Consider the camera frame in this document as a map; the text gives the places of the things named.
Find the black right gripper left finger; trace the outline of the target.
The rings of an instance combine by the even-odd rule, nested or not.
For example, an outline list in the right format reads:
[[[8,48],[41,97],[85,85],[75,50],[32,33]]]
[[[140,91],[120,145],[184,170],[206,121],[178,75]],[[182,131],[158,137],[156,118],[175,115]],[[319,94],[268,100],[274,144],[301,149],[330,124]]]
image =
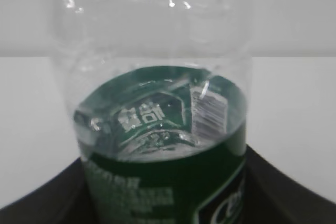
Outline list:
[[[46,184],[1,208],[1,223],[98,223],[79,159]]]

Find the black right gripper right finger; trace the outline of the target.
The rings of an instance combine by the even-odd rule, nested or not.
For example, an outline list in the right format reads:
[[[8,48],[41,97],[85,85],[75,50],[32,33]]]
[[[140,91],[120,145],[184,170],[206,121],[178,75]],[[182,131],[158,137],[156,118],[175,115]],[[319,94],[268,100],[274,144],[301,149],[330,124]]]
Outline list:
[[[263,159],[246,152],[243,223],[335,223],[335,203],[305,188]]]

